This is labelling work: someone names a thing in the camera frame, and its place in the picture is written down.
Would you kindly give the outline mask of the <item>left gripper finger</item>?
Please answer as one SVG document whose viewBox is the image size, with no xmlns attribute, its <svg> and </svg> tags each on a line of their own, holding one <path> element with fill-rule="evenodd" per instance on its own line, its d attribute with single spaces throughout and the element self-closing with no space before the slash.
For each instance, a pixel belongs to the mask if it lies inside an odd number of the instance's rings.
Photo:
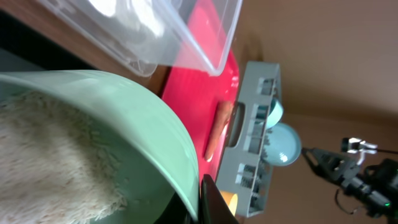
<svg viewBox="0 0 398 224">
<path fill-rule="evenodd" d="M 205 174 L 201 181 L 200 214 L 202 224 L 238 224 L 222 198 L 214 180 Z"/>
</svg>

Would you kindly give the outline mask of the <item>carrot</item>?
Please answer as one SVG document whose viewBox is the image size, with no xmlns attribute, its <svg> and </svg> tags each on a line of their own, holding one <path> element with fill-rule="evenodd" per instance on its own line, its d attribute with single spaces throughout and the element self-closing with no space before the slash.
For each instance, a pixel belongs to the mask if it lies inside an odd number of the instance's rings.
<svg viewBox="0 0 398 224">
<path fill-rule="evenodd" d="M 222 101 L 217 105 L 215 117 L 213 120 L 213 125 L 208 139 L 208 144 L 205 151 L 205 160 L 210 162 L 215 153 L 216 147 L 218 145 L 219 138 L 227 125 L 231 114 L 233 112 L 234 104 L 230 101 Z"/>
</svg>

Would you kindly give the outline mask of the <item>small light blue bowl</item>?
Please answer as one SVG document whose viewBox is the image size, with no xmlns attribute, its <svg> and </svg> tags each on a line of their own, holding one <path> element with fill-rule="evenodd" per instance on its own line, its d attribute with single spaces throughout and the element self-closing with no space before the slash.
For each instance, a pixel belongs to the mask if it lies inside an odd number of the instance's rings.
<svg viewBox="0 0 398 224">
<path fill-rule="evenodd" d="M 275 126 L 282 118 L 284 108 L 281 102 L 277 98 L 273 98 L 271 101 L 270 112 L 267 117 L 266 128 L 270 129 Z"/>
</svg>

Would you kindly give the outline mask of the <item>white rice pile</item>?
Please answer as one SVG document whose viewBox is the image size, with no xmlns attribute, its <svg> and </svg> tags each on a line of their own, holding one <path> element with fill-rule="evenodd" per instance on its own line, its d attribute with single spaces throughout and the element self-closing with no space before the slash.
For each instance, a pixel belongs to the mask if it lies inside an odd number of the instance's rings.
<svg viewBox="0 0 398 224">
<path fill-rule="evenodd" d="M 1 222 L 89 223 L 124 210 L 93 118 L 39 91 L 1 102 Z"/>
</svg>

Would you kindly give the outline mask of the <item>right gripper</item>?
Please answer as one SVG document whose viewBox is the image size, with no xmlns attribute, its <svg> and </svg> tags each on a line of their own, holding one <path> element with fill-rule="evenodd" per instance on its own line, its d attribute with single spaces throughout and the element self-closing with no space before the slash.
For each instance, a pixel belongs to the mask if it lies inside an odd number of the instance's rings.
<svg viewBox="0 0 398 224">
<path fill-rule="evenodd" d="M 301 154 L 314 174 L 323 174 L 326 180 L 334 184 L 341 184 L 345 180 L 352 179 L 360 171 L 356 160 L 348 156 L 328 152 L 320 157 L 319 166 L 312 149 L 304 147 Z"/>
</svg>

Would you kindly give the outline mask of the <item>large light blue plate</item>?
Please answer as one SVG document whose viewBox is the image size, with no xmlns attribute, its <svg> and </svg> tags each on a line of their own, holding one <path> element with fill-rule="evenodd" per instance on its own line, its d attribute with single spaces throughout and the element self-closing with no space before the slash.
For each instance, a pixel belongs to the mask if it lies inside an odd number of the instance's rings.
<svg viewBox="0 0 398 224">
<path fill-rule="evenodd" d="M 302 143 L 297 132 L 285 123 L 266 130 L 262 159 L 272 166 L 289 166 L 299 157 Z"/>
</svg>

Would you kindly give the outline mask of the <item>yellow cup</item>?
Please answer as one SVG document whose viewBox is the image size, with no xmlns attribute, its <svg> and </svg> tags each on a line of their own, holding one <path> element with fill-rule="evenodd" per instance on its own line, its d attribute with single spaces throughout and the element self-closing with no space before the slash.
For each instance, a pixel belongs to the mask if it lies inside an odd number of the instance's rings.
<svg viewBox="0 0 398 224">
<path fill-rule="evenodd" d="M 233 214 L 233 216 L 235 216 L 237 206 L 238 206 L 238 195 L 231 193 L 231 192 L 222 191 L 222 190 L 220 191 L 220 193 L 221 193 L 223 200 L 227 204 L 230 212 Z"/>
</svg>

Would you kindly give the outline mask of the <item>green bowl of rice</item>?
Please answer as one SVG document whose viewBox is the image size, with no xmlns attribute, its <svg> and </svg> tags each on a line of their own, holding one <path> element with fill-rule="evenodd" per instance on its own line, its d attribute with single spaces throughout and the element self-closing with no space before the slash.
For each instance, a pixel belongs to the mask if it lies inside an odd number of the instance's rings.
<svg viewBox="0 0 398 224">
<path fill-rule="evenodd" d="M 178 116 L 140 84 L 97 70 L 2 72 L 1 96 L 39 90 L 97 119 L 115 148 L 128 206 L 104 223 L 197 222 L 200 178 L 192 139 Z"/>
</svg>

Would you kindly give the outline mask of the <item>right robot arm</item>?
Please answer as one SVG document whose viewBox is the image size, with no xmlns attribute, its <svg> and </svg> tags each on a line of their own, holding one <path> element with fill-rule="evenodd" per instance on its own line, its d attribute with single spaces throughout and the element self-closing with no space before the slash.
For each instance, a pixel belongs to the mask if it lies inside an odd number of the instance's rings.
<svg viewBox="0 0 398 224">
<path fill-rule="evenodd" d="M 385 216 L 397 221 L 396 161 L 384 159 L 378 165 L 362 168 L 366 152 L 353 157 L 323 149 L 303 148 L 302 155 L 317 176 L 338 187 L 335 203 L 343 212 L 353 215 L 356 210 L 349 211 L 340 205 L 340 192 L 360 201 L 369 217 Z"/>
</svg>

